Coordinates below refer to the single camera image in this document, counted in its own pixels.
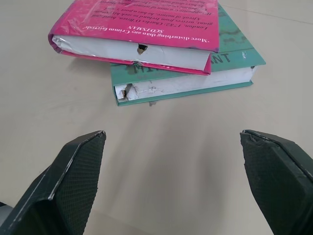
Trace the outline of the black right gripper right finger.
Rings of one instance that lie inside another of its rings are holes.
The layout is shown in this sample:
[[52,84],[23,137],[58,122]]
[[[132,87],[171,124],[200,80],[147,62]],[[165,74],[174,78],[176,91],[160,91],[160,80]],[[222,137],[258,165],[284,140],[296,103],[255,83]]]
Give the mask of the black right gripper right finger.
[[274,235],[313,235],[313,158],[295,142],[240,133],[252,195]]

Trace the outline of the pink hardcover book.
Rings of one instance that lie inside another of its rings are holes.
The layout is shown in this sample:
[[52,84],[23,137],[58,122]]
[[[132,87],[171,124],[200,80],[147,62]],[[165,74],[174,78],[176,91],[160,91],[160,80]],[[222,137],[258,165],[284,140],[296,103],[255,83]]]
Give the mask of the pink hardcover book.
[[48,40],[63,55],[208,75],[218,0],[74,0]]

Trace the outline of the teal hardcover book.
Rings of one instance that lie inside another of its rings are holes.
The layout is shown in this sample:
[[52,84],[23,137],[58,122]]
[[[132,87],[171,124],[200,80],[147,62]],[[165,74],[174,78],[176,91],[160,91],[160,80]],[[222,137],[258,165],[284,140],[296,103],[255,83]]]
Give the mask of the teal hardcover book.
[[224,91],[252,85],[252,77],[266,62],[223,9],[219,13],[219,53],[211,55],[211,74],[195,75],[111,64],[112,89],[117,105],[131,105]]

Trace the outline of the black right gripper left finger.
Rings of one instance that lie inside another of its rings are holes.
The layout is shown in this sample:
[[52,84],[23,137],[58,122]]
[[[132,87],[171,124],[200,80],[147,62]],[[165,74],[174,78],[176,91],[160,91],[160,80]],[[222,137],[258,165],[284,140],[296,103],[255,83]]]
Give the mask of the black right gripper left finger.
[[28,187],[0,235],[83,235],[98,190],[105,131],[79,136]]

